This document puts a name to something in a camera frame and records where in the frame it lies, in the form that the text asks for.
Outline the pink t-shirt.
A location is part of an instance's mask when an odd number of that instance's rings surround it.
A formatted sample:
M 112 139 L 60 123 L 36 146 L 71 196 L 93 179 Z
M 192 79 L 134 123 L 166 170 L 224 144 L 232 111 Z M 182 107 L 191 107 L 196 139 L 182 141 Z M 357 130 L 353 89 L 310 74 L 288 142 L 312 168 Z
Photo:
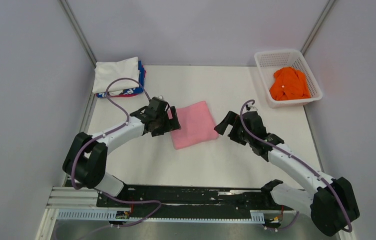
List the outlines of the pink t-shirt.
M 218 138 L 216 123 L 205 101 L 178 108 L 176 113 L 181 129 L 170 132 L 176 150 Z

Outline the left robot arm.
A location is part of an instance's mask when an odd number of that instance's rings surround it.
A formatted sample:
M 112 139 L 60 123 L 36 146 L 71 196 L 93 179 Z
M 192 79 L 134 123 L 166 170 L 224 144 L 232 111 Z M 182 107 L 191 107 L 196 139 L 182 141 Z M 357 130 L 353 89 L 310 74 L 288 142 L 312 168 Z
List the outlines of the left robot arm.
M 78 133 L 63 162 L 62 169 L 73 179 L 76 189 L 95 189 L 110 195 L 116 206 L 128 203 L 127 185 L 106 172 L 107 157 L 132 139 L 151 134 L 152 137 L 181 129 L 177 111 L 167 101 L 153 97 L 147 106 L 127 114 L 126 121 L 89 135 Z

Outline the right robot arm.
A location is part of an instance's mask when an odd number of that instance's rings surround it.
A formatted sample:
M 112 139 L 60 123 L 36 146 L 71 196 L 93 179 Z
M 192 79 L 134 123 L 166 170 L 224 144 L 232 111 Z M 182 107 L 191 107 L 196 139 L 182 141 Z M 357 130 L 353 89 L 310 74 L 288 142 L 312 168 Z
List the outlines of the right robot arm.
M 261 195 L 263 206 L 293 208 L 310 217 L 316 228 L 330 237 L 351 229 L 351 223 L 360 217 L 360 210 L 352 184 L 346 178 L 335 179 L 295 156 L 282 138 L 267 132 L 255 111 L 243 114 L 229 111 L 214 131 L 223 135 L 228 126 L 232 126 L 230 140 L 249 145 L 254 154 L 287 173 L 301 186 L 293 188 L 276 179 L 268 182 Z

